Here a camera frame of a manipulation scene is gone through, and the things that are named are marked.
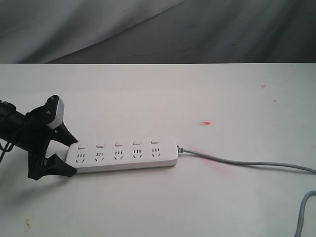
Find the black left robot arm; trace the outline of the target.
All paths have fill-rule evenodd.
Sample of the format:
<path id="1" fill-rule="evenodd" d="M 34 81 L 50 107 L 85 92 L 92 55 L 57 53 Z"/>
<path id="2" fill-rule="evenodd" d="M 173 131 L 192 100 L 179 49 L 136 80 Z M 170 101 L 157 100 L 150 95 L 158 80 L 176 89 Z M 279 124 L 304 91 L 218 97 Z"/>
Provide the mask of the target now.
<path id="1" fill-rule="evenodd" d="M 64 102 L 57 95 L 26 114 L 18 112 L 11 103 L 0 103 L 0 138 L 6 141 L 0 149 L 3 154 L 14 146 L 27 151 L 28 178 L 39 180 L 43 176 L 72 177 L 76 174 L 77 170 L 57 154 L 46 157 L 51 141 L 67 147 L 77 143 L 63 122 L 64 111 Z"/>

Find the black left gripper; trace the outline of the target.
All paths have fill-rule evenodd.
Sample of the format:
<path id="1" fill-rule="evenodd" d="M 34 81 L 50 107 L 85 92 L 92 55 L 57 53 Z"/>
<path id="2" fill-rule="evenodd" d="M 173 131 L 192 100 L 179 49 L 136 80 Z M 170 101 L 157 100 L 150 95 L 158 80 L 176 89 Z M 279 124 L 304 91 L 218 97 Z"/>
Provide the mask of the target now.
<path id="1" fill-rule="evenodd" d="M 79 141 L 70 133 L 64 123 L 52 131 L 45 124 L 45 106 L 26 113 L 26 138 L 28 142 L 28 178 L 39 180 L 43 176 L 72 177 L 77 170 L 68 165 L 57 154 L 46 158 L 46 151 L 54 133 L 54 140 L 65 146 Z"/>

